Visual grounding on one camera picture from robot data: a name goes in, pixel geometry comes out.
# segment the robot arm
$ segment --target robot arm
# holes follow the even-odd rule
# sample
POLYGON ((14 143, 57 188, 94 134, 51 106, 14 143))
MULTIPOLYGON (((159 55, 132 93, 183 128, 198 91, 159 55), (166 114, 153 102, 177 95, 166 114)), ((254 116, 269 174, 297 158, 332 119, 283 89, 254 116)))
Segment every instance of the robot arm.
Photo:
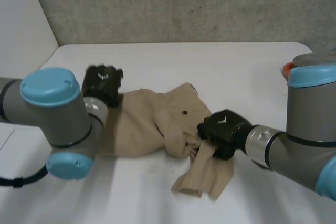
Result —
POLYGON ((336 65, 294 68, 286 132, 224 110, 206 118, 198 134, 218 146, 215 157, 229 159, 242 150, 259 166, 336 200, 335 97, 336 65))
POLYGON ((52 147, 46 164, 62 179, 82 179, 93 165, 108 116, 118 105, 122 70, 91 66, 80 86, 63 68, 38 70, 23 80, 0 78, 0 122, 40 127, 52 147))

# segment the beige fabric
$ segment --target beige fabric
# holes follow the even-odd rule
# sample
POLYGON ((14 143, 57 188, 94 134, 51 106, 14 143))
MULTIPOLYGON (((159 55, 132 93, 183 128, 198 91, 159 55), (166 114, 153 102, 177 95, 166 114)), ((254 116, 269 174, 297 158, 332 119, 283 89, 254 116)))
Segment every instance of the beige fabric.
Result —
POLYGON ((120 96, 110 108, 98 153, 139 157, 165 147, 168 154, 190 157, 190 170, 172 190, 217 198, 233 176, 233 161, 212 158, 215 147, 201 141, 197 125, 211 113, 193 86, 185 83, 168 93, 140 89, 120 96))

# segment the white table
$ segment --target white table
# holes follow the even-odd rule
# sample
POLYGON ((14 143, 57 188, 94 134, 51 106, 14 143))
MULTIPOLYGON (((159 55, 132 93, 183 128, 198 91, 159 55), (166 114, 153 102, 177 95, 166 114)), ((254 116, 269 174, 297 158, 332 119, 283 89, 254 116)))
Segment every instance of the white table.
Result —
MULTIPOLYGON (((167 92, 190 82, 211 111, 230 108, 253 123, 285 130, 287 86, 280 68, 308 52, 297 43, 67 45, 45 67, 68 68, 81 83, 89 64, 113 64, 124 71, 120 91, 167 92)), ((7 137, 12 135, 0 151, 0 175, 35 172, 50 152, 43 134, 8 127, 7 137)), ((188 166, 188 159, 164 151, 137 159, 98 158, 83 181, 48 175, 22 189, 0 188, 0 222, 335 223, 336 203, 259 169, 242 152, 235 154, 235 175, 215 202, 206 194, 194 198, 171 192, 188 166)))

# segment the white wall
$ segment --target white wall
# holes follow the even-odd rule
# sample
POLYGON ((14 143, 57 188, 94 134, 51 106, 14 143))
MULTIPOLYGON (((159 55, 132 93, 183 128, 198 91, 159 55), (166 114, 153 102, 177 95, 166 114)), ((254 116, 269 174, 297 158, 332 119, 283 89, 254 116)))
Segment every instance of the white wall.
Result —
POLYGON ((38 0, 0 0, 1 77, 25 77, 57 48, 38 0))

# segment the blue joint cap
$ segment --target blue joint cap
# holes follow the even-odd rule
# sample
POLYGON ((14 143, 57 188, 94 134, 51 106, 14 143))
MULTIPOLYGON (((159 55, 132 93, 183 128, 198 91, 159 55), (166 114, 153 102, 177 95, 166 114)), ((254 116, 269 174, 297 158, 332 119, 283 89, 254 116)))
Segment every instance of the blue joint cap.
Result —
POLYGON ((336 64, 292 68, 287 85, 290 88, 306 88, 336 82, 336 64))
POLYGON ((85 178, 92 166, 88 156, 72 152, 51 154, 46 165, 49 173, 66 180, 85 178))
POLYGON ((32 105, 52 108, 76 99, 80 94, 80 86, 71 71, 47 68, 37 70, 23 79, 20 93, 32 105))
POLYGON ((319 195, 336 200, 336 156, 323 168, 315 188, 319 195))

